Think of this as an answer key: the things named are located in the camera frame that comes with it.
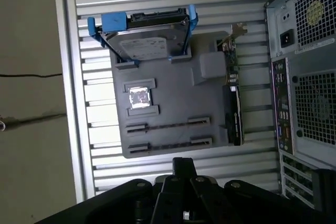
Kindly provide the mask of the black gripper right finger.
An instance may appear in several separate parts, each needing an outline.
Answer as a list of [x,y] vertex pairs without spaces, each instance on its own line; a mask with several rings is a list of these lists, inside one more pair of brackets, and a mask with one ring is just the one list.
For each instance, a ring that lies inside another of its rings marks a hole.
[[242,180],[224,187],[198,175],[191,158],[183,159],[189,218],[186,223],[325,223],[325,214]]

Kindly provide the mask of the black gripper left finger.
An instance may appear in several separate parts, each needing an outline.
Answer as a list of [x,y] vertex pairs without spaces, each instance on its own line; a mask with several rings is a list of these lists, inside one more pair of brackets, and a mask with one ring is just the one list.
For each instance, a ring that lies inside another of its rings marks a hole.
[[133,179],[40,223],[183,223],[184,159],[173,159],[173,172],[155,184]]

